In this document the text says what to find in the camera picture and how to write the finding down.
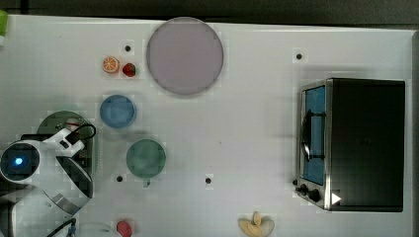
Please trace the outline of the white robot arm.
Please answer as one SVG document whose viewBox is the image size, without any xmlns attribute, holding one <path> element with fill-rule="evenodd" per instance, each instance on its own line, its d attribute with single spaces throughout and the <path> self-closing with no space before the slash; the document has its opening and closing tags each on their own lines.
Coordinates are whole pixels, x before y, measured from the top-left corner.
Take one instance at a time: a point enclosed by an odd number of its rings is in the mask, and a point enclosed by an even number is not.
<svg viewBox="0 0 419 237">
<path fill-rule="evenodd" d="M 83 148 L 70 133 L 20 140 L 6 148 L 1 176 L 32 188 L 11 209 L 11 237 L 46 237 L 93 197 L 91 176 L 73 159 Z"/>
</svg>

